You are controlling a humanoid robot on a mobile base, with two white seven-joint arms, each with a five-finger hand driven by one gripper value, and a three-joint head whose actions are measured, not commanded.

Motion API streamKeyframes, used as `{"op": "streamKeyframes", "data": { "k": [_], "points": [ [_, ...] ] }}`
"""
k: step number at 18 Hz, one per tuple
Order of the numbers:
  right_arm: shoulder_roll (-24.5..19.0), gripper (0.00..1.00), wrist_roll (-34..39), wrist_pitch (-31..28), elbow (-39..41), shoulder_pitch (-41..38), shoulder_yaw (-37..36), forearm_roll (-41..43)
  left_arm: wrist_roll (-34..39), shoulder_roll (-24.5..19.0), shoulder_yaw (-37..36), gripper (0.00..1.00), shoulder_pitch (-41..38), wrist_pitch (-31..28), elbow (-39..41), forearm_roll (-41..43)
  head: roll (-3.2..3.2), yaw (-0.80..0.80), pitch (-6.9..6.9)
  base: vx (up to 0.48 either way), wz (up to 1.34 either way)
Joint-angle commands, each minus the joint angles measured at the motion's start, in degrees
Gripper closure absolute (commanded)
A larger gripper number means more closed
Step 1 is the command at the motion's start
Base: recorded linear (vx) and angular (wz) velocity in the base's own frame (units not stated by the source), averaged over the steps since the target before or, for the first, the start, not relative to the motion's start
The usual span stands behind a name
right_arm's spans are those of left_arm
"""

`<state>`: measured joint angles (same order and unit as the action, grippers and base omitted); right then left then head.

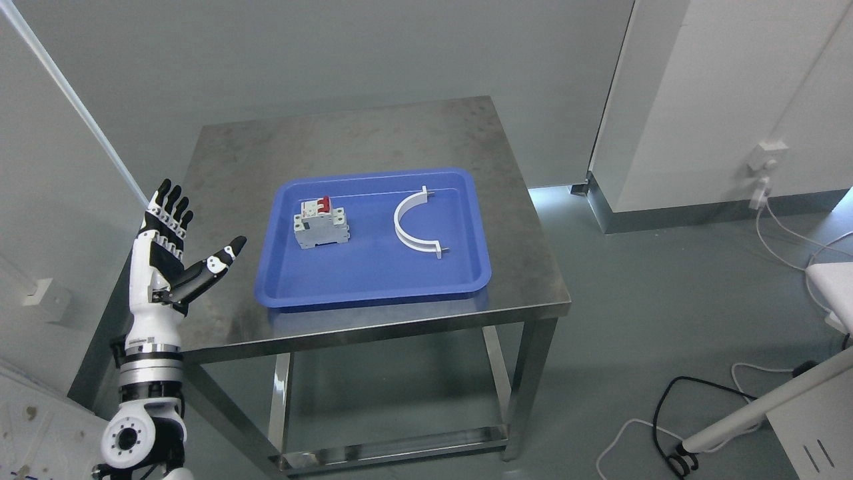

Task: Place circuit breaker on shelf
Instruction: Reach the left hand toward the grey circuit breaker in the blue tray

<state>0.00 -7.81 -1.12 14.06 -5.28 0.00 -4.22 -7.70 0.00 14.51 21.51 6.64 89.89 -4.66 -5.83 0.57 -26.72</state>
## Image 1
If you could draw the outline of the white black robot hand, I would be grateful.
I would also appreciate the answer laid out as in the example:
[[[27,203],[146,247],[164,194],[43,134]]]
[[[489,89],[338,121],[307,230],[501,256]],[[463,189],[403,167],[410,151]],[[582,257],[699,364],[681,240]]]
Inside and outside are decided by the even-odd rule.
[[[125,352],[177,352],[179,325],[189,304],[227,274],[247,238],[229,244],[194,264],[183,264],[184,241],[194,213],[180,185],[164,179],[151,197],[132,244],[130,267],[131,330]]]

